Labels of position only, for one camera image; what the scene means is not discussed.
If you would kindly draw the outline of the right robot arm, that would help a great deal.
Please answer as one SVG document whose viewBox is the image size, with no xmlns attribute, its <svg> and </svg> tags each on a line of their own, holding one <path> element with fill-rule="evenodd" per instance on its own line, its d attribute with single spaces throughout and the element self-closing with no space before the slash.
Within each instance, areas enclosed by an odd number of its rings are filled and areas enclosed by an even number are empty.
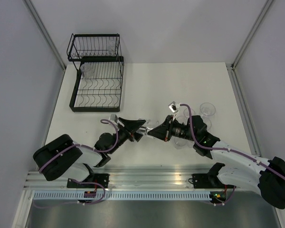
<svg viewBox="0 0 285 228">
<path fill-rule="evenodd" d="M 214 188 L 232 185 L 259 194 L 267 203 L 285 209 L 285 161 L 279 157 L 267 159 L 237 151 L 207 131 L 199 115 L 179 123 L 171 115 L 147 133 L 149 136 L 169 141 L 172 137 L 193 141 L 197 154 L 215 160 L 207 181 Z"/>
</svg>

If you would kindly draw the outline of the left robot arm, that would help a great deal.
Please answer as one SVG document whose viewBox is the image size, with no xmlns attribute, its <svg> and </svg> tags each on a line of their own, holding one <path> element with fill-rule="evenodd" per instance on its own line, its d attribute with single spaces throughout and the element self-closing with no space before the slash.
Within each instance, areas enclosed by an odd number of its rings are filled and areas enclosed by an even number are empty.
<svg viewBox="0 0 285 228">
<path fill-rule="evenodd" d="M 142 135 L 137 131 L 146 123 L 144 119 L 121 117 L 100 122 L 111 125 L 115 132 L 101 134 L 94 147 L 76 143 L 68 134 L 63 134 L 38 149 L 33 160 L 39 173 L 47 181 L 65 176 L 77 180 L 83 188 L 90 188 L 94 183 L 93 168 L 104 167 L 111 160 L 110 155 L 126 141 L 139 141 Z"/>
</svg>

